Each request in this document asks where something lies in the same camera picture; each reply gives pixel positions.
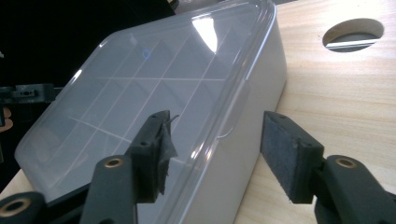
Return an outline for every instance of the round hole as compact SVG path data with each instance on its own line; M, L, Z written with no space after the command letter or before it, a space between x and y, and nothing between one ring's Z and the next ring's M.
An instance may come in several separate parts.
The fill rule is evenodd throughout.
M114 168L114 167L120 166L122 164L123 164L123 161L121 159L116 158L116 159L111 159L111 160L107 161L105 163L105 167Z
M6 203L0 208L0 217L13 217L29 207L30 203L28 198L19 198Z
M111 218L106 218L105 220L102 220L101 222L99 222L99 224L114 224L114 220Z
M340 166L344 166L350 169L358 167L358 164L356 164L356 162L346 158L338 158L337 160L335 160L335 162L337 162L337 164Z
M384 26L379 21L343 21L326 32L323 46L335 52L352 52L372 46L383 34Z

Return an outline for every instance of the wooden table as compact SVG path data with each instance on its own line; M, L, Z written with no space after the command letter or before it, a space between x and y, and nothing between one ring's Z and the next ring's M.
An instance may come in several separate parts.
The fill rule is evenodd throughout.
M384 35L349 53L325 49L335 24L356 18L380 21ZM396 193L396 1L300 0L278 7L288 81L277 112L289 116L323 144L325 157L363 162ZM3 191L31 189L22 172ZM235 219L249 223L316 223L313 205L289 202L259 157Z

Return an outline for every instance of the clear plastic lid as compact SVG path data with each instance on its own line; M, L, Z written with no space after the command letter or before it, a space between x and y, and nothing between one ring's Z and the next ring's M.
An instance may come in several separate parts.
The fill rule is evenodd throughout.
M225 1L109 36L23 137L21 168L52 201L123 154L149 115L170 110L178 157L165 194L138 208L140 223L165 223L191 199L274 20L270 2Z

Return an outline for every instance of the foam pad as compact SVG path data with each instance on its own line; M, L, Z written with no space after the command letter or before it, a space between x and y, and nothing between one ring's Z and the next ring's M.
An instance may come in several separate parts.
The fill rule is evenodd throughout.
M309 182L323 160L323 145L294 121L264 112L261 153L293 203L312 203Z

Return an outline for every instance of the white plastic container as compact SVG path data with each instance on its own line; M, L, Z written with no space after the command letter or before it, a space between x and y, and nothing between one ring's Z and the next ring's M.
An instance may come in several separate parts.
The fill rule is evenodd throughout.
M232 223L260 151L262 114L286 81L270 1L213 7L105 39L20 142L16 158L52 201L123 154L146 118L169 109L173 158L165 194L139 223Z

